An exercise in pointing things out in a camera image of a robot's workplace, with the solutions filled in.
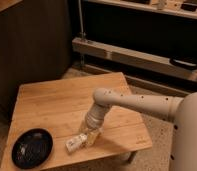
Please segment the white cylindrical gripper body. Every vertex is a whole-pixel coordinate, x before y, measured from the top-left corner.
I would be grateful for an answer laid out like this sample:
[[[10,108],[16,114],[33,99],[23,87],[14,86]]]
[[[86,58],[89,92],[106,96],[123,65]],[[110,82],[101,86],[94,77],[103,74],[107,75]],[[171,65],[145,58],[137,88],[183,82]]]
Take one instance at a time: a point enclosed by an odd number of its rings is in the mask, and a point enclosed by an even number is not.
[[[99,129],[104,122],[105,115],[108,113],[108,108],[93,105],[85,116],[85,123],[89,129]]]

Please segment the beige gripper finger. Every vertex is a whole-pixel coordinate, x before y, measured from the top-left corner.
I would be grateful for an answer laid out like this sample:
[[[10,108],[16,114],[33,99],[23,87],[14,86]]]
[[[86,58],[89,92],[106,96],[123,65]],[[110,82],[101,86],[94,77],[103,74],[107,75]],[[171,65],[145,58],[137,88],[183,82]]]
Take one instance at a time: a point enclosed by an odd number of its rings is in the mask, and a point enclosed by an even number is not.
[[[84,121],[81,122],[81,125],[80,125],[80,128],[79,128],[79,132],[80,133],[84,133],[84,134],[87,134],[89,132],[87,124]]]
[[[87,145],[92,146],[101,133],[102,133],[101,128],[89,132],[88,133]]]

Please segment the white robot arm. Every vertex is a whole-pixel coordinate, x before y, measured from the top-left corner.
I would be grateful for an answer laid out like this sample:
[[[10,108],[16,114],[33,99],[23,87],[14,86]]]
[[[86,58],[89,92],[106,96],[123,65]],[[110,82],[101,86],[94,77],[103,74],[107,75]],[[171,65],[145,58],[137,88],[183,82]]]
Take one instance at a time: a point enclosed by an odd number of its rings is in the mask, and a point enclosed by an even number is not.
[[[197,92],[185,97],[125,95],[98,88],[92,98],[93,104],[82,122],[82,132],[101,128],[113,106],[165,116],[174,124],[169,171],[197,171]]]

